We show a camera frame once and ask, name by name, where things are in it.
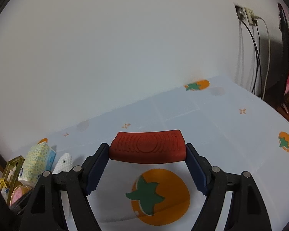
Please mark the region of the gold round tin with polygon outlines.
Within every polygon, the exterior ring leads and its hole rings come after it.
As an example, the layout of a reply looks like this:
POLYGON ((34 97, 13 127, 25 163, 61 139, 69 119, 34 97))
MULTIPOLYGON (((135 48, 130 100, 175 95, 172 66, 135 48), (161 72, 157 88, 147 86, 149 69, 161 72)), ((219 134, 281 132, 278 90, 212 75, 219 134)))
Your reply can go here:
POLYGON ((11 194, 10 206, 13 205, 15 202, 17 202, 22 196, 27 194, 30 190, 32 190, 32 187, 27 185, 19 185, 15 187, 15 189, 11 194))

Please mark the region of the dark chair back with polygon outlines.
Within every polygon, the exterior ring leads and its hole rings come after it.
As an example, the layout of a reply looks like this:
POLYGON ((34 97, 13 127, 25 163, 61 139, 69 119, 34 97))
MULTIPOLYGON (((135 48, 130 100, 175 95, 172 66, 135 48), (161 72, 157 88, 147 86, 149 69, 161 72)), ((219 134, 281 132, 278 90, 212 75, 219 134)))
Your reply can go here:
POLYGON ((282 42, 272 41, 271 64, 265 90, 265 101, 272 104, 281 104, 289 76, 289 27, 283 9, 279 10, 279 29, 282 42))

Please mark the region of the wall power outlet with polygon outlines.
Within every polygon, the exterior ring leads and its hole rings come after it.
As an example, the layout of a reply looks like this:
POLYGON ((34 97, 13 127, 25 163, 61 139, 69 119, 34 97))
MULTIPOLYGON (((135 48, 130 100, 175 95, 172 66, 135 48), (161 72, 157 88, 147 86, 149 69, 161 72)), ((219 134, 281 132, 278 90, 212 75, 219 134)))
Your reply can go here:
POLYGON ((250 26, 256 26, 257 19, 253 10, 247 7, 240 6, 238 4, 235 4, 234 6, 239 20, 247 21, 250 26))

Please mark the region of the yellow blue tissue pack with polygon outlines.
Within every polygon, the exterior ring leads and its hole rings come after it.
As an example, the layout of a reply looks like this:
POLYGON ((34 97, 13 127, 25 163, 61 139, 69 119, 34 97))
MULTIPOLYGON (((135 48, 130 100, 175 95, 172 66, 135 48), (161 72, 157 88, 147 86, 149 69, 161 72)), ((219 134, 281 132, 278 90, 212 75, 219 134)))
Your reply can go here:
POLYGON ((47 141, 32 146, 25 157, 18 181, 23 185, 35 187, 42 173, 51 170, 55 156, 56 152, 47 141))

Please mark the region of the yellow cloth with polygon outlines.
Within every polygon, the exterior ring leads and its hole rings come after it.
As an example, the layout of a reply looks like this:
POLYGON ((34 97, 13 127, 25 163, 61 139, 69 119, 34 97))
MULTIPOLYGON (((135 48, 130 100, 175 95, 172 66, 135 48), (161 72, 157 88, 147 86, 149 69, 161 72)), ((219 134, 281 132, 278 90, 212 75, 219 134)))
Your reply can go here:
POLYGON ((4 178, 0 178, 0 191, 8 193, 10 189, 10 182, 4 178))

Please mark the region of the gold rectangular tin tray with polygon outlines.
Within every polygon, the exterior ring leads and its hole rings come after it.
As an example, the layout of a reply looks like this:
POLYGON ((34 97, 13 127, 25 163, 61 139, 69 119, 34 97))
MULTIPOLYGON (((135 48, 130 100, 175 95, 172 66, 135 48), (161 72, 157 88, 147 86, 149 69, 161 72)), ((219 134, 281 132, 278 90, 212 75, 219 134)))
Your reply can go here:
POLYGON ((18 176, 20 174, 20 170, 23 166, 24 161, 24 157, 20 155, 10 160, 6 165, 6 168, 4 169, 2 178, 10 182, 10 189, 8 193, 1 192, 1 194, 7 204, 10 204, 11 194, 15 187, 21 185, 21 183, 18 181, 18 176))

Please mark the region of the red silicone sleeve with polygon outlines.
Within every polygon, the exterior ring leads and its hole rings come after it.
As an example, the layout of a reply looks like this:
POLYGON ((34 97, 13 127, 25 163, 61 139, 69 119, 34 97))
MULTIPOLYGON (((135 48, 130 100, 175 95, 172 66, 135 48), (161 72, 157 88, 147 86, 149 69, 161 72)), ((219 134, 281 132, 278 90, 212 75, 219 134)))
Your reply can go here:
POLYGON ((109 148, 109 158, 137 164, 165 164, 184 161, 185 140, 180 130, 119 132, 109 148))

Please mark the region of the persimmon print tablecloth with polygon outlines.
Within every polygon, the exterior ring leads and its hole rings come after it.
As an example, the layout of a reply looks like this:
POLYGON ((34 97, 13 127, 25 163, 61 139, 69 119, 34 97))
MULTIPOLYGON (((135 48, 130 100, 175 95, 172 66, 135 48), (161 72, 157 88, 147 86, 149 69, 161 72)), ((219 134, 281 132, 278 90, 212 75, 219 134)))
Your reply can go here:
MULTIPOLYGON (((197 81, 111 110, 36 140, 12 153, 26 157, 47 141, 82 165, 119 132, 180 130, 212 166, 226 173, 248 171, 265 203, 272 230, 289 230, 289 122, 259 97, 223 77, 197 81)), ((20 230, 35 187, 10 206, 0 192, 0 230, 20 230)), ((216 230, 224 230, 231 202, 225 195, 216 230)), ((77 230, 68 196, 61 193, 68 230, 77 230)), ((100 230, 192 230, 206 197, 184 161, 137 164, 111 160, 88 197, 100 230)))

